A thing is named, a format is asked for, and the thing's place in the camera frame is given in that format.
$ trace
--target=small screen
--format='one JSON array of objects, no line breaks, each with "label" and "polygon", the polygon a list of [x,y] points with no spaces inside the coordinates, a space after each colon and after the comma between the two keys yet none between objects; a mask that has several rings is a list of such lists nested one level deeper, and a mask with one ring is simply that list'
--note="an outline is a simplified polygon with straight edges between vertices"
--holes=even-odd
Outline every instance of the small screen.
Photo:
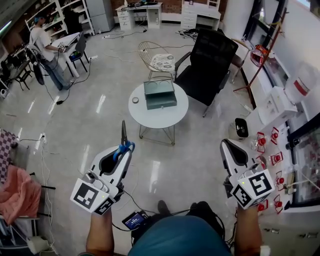
[{"label": "small screen", "polygon": [[138,225],[144,222],[144,217],[142,217],[139,213],[133,215],[129,220],[125,222],[125,225],[130,229],[134,230]]}]

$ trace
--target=teal shirt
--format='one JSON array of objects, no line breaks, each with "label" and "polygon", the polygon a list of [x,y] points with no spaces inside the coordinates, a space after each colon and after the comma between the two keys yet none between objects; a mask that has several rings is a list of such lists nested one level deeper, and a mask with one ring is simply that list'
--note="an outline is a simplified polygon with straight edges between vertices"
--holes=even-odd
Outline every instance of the teal shirt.
[{"label": "teal shirt", "polygon": [[128,256],[231,256],[226,243],[203,219],[172,216],[149,228]]}]

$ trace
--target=ceiling light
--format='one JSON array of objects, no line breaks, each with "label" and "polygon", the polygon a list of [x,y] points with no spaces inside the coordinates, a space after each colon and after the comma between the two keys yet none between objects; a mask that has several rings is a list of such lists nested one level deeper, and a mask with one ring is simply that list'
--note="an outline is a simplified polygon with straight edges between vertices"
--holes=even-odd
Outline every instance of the ceiling light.
[{"label": "ceiling light", "polygon": [[1,28],[0,35],[10,25],[11,22],[12,22],[12,20],[10,20],[3,28]]}]

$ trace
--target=white floor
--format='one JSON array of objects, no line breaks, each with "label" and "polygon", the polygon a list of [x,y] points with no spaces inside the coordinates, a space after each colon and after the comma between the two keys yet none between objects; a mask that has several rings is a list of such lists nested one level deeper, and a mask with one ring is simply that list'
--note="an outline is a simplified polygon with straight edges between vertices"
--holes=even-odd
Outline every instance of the white floor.
[{"label": "white floor", "polygon": [[[245,91],[238,93],[237,98],[232,92],[234,88],[244,85],[241,75],[235,84],[226,84],[205,118],[202,117],[205,106],[189,98],[187,114],[176,125],[175,146],[140,139],[139,125],[128,110],[131,92],[149,75],[136,52],[138,44],[152,41],[161,46],[193,45],[191,38],[182,38],[175,33],[179,28],[179,25],[163,24],[161,29],[150,29],[146,33],[135,33],[124,38],[102,39],[99,34],[90,37],[86,46],[87,55],[98,55],[98,59],[91,63],[89,78],[75,84],[68,100],[62,105],[53,104],[46,88],[39,85],[34,77],[27,80],[30,90],[22,91],[19,84],[14,83],[7,98],[1,102],[0,127],[14,132],[21,139],[39,139],[40,134],[45,133],[47,144],[44,150],[59,153],[44,152],[43,156],[50,169],[48,184],[57,188],[56,191],[49,191],[49,196],[53,203],[54,246],[62,256],[76,255],[85,250],[90,214],[71,203],[69,198],[76,179],[89,168],[95,155],[121,142],[122,119],[126,121],[128,139],[136,144],[123,183],[139,206],[156,211],[158,200],[164,200],[172,212],[177,212],[188,209],[193,202],[207,201],[222,218],[227,229],[226,237],[229,238],[235,220],[234,212],[226,205],[223,181],[227,173],[219,146],[221,140],[228,137],[230,122],[239,114],[248,113],[237,98],[251,107]],[[185,46],[167,50],[178,60],[192,48]],[[179,72],[189,63],[187,59]],[[87,73],[79,61],[76,65],[81,81]],[[67,69],[65,76],[70,78]],[[55,101],[63,100],[68,95],[66,91],[59,92],[49,77],[45,82]],[[167,140],[162,131],[152,130],[148,137]],[[30,146],[27,171],[35,172],[43,183],[42,145],[34,141],[21,143]],[[125,229],[121,221],[137,209],[132,200],[123,195],[112,207],[113,223]],[[39,226],[49,238],[46,217],[41,218]],[[114,229],[113,234],[115,252],[126,255],[131,248],[130,233]]]}]

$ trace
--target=white t-shirt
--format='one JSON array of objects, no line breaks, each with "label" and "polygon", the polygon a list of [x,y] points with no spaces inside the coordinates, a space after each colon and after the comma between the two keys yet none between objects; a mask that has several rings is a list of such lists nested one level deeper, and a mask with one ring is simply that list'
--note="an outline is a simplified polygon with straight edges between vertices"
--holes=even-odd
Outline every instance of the white t-shirt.
[{"label": "white t-shirt", "polygon": [[48,33],[41,27],[34,27],[30,35],[32,41],[39,48],[42,55],[46,58],[47,61],[52,61],[55,57],[55,54],[52,50],[47,50],[45,47],[51,44],[51,38]]}]

